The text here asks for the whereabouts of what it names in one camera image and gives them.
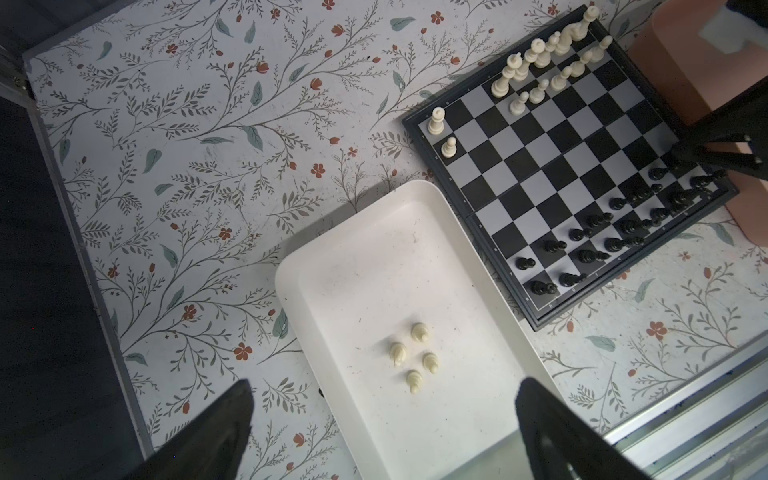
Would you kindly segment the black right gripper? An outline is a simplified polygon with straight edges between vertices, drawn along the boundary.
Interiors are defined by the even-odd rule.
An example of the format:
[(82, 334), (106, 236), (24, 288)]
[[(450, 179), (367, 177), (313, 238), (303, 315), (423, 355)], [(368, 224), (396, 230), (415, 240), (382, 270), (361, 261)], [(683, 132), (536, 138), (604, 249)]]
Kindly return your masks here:
[[(746, 143), (750, 153), (715, 151), (713, 143)], [(690, 126), (671, 148), (684, 162), (720, 166), (767, 179), (767, 78)]]

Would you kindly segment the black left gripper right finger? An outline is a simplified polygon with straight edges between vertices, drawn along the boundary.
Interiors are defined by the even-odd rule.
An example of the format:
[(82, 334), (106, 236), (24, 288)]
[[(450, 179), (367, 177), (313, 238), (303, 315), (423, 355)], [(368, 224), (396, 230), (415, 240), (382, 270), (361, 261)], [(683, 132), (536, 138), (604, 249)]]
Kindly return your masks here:
[(515, 408), (534, 478), (648, 477), (536, 379), (521, 382)]

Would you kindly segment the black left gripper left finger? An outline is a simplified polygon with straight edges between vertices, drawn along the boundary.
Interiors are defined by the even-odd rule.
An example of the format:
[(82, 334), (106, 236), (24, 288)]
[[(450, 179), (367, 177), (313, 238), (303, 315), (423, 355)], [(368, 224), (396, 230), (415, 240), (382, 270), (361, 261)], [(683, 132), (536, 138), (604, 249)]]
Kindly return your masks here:
[(129, 479), (234, 479), (251, 431), (254, 399), (248, 380), (234, 383)]

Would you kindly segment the black chess pawn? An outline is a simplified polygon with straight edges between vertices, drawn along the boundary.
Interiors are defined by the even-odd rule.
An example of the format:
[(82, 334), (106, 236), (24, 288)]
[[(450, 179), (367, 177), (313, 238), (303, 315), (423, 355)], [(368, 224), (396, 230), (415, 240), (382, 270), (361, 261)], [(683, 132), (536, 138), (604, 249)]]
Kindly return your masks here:
[(659, 181), (669, 173), (668, 168), (655, 167), (648, 171), (648, 178), (652, 181)]

